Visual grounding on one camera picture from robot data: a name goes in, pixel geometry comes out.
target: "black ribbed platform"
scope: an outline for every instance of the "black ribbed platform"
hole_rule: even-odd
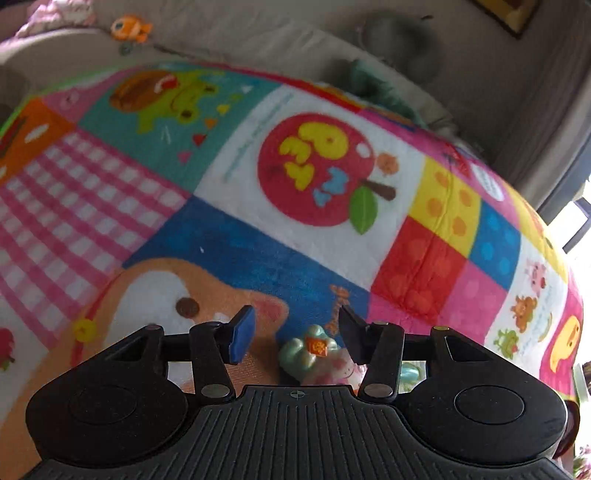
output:
[[[569,477],[547,459],[492,469],[444,458],[419,442],[406,429],[396,410],[363,403],[347,387],[247,387],[241,398],[228,405],[203,408],[187,433],[153,458],[135,465],[98,470],[47,460],[25,478],[554,480]]]

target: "pink toy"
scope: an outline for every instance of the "pink toy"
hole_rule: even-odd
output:
[[[29,11],[29,21],[17,32],[17,38],[60,28],[90,27],[96,21],[92,0],[37,0]]]
[[[367,367],[351,360],[349,352],[342,348],[318,358],[302,385],[351,385],[355,393],[359,389]]]

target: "blue square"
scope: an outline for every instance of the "blue square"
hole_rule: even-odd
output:
[[[519,260],[521,234],[500,213],[482,202],[470,260],[505,290],[509,290]]]
[[[277,332],[281,344],[313,324],[326,326],[336,311],[334,288],[346,291],[349,305],[365,317],[369,293],[279,243],[241,220],[190,197],[123,267],[153,258],[179,258],[198,265],[233,287],[283,300],[289,315]],[[335,337],[343,345],[340,335]]]

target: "metal rivet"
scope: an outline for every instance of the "metal rivet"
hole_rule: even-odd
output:
[[[366,395],[373,398],[387,398],[392,395],[393,390],[390,385],[384,383],[372,383],[363,389]]]
[[[201,389],[201,395],[208,398],[223,398],[230,394],[230,389],[226,385],[212,383],[205,385]]]

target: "play mat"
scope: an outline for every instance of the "play mat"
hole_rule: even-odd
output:
[[[326,85],[223,66],[102,72],[29,98],[0,144],[0,476],[36,453],[45,382],[148,323],[244,304],[244,383],[337,313],[448,325],[574,393],[582,301],[564,253],[484,164]],[[170,378],[190,385],[188,364]]]

